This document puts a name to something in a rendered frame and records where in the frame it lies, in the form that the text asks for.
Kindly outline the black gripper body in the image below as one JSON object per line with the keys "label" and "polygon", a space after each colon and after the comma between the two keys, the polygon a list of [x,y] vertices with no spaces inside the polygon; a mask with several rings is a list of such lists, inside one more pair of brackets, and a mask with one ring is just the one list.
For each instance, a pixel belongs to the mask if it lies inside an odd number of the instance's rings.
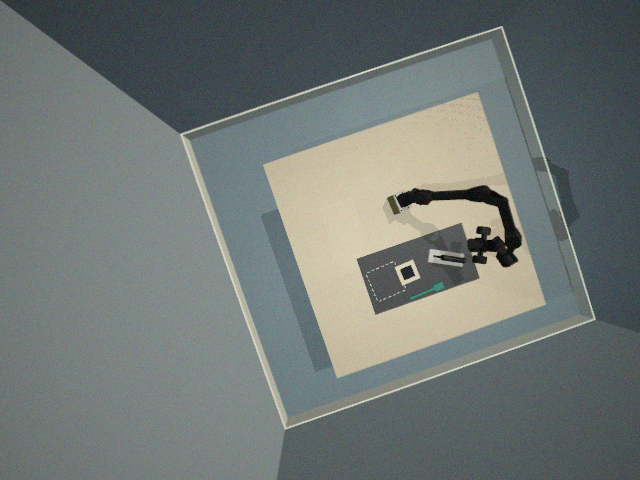
{"label": "black gripper body", "polygon": [[486,240],[486,239],[487,239],[487,235],[491,234],[491,228],[490,227],[484,227],[484,226],[478,226],[476,228],[476,233],[477,234],[481,234],[481,238],[485,239],[484,242],[483,242],[484,249],[477,251],[477,255],[473,255],[472,262],[473,263],[478,263],[478,264],[486,264],[487,257],[483,256],[483,253],[486,253],[486,251],[490,252],[486,247],[487,242],[490,241],[490,240]]}

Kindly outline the cream square tile with dark centre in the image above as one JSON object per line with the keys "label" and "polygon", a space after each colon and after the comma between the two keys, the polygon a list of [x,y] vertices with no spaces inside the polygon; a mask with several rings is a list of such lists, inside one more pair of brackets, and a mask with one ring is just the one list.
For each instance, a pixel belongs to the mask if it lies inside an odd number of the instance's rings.
{"label": "cream square tile with dark centre", "polygon": [[414,260],[410,260],[394,268],[402,286],[421,278]]}

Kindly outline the green small trowel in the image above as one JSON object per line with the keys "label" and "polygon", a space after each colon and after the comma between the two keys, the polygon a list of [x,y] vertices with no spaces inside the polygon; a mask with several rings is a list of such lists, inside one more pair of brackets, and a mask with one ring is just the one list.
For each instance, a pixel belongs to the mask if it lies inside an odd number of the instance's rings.
{"label": "green small trowel", "polygon": [[437,291],[442,290],[442,289],[444,289],[444,288],[445,288],[445,286],[444,286],[443,282],[437,283],[437,284],[432,285],[432,286],[433,286],[433,288],[431,288],[431,289],[429,289],[429,290],[426,290],[426,291],[421,292],[421,293],[419,293],[419,294],[417,294],[417,295],[414,295],[414,296],[412,296],[412,297],[409,297],[409,298],[410,298],[410,300],[412,300],[412,299],[414,299],[414,298],[417,298],[417,297],[419,297],[419,296],[422,296],[422,295],[424,295],[424,294],[426,294],[426,293],[429,293],[429,292],[431,292],[431,291],[435,291],[435,292],[437,292]]}

